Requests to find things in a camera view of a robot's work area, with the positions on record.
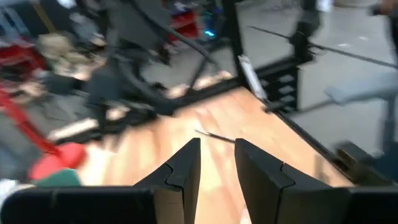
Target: blue light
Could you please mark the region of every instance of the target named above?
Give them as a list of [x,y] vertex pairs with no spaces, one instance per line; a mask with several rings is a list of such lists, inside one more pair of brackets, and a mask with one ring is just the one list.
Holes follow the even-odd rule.
[[208,30],[205,31],[205,34],[209,35],[210,37],[214,37],[215,36],[214,33],[210,32]]

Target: wooden surface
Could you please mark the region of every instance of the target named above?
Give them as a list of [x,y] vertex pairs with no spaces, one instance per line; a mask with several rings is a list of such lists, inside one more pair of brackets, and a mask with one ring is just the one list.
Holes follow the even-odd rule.
[[[202,78],[200,86],[211,85],[214,78]],[[174,88],[171,96],[183,93]],[[117,149],[113,136],[100,148],[88,143],[89,157],[78,169],[85,185],[134,185],[156,170],[191,138],[201,138],[201,179],[196,223],[250,223],[244,211],[231,143],[204,136],[195,128],[235,139],[244,138],[302,172],[332,186],[351,183],[312,149],[276,115],[265,114],[261,103],[244,88],[182,108],[176,117],[162,117],[145,126],[128,129]],[[85,121],[69,130],[95,125]]]

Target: concrete floor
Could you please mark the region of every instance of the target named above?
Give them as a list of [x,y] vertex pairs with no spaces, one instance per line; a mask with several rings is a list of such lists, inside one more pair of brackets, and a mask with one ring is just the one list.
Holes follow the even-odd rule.
[[[244,49],[254,66],[263,65],[289,53],[290,45],[286,40],[248,28],[248,26],[257,26],[281,34],[289,34],[294,27],[297,12],[295,10],[267,12],[266,9],[275,4],[275,2],[255,3],[242,6],[239,10]],[[323,27],[313,41],[317,44],[392,63],[392,54],[385,34],[383,19],[369,17],[363,8],[335,8],[332,12],[324,15]],[[229,49],[215,53],[215,58],[220,61],[223,68],[233,73],[231,57]],[[172,68],[160,65],[152,66],[146,70],[145,76],[149,80],[162,82],[166,86],[186,83],[200,59],[201,56],[198,53],[189,49],[184,50],[173,57]],[[319,56],[316,63],[303,67],[300,103],[302,107],[306,107],[323,101],[326,99],[323,90],[327,86],[342,82],[347,78],[361,78],[390,71],[392,71],[391,68],[328,52],[326,55]],[[44,133],[65,124],[47,120],[37,107],[28,107],[27,110]],[[294,121],[326,147],[331,147],[335,142],[349,139],[369,153],[375,153],[379,150],[377,139],[381,112],[382,102],[370,101],[343,108],[330,106],[295,117]],[[25,161],[31,161],[37,157],[35,152],[32,156],[31,143],[5,118],[0,119],[0,140],[5,147],[14,149],[22,158],[21,163],[26,163]]]

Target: workbench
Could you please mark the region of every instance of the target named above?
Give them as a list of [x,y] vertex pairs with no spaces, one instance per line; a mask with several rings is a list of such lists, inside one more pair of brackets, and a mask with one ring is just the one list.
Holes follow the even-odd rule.
[[[228,72],[204,77],[197,88],[204,88],[230,78]],[[185,85],[176,86],[170,97],[184,93]],[[123,115],[114,109],[109,119]],[[50,138],[64,137],[96,125],[80,121],[54,131]],[[201,179],[196,223],[239,223],[244,199],[234,160],[234,145],[195,131],[205,131],[226,138],[244,138],[276,158],[334,187],[352,185],[316,150],[308,145],[278,116],[266,114],[262,103],[241,87],[179,109],[174,117],[160,117],[123,133],[118,148],[112,148],[115,136],[106,136],[104,147],[98,142],[86,144],[88,158],[78,168],[84,185],[134,185],[156,170],[192,138],[201,139]]]

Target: metal pole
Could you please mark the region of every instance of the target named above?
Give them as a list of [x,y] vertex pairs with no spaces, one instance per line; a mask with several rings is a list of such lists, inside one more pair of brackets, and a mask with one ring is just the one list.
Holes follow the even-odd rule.
[[221,0],[223,5],[223,12],[226,18],[226,34],[229,37],[233,60],[235,64],[236,74],[239,77],[239,81],[243,84],[244,87],[249,88],[246,77],[244,76],[239,56],[243,54],[243,46],[241,40],[241,33],[239,31],[239,21],[238,14],[236,13],[235,1],[234,0]]

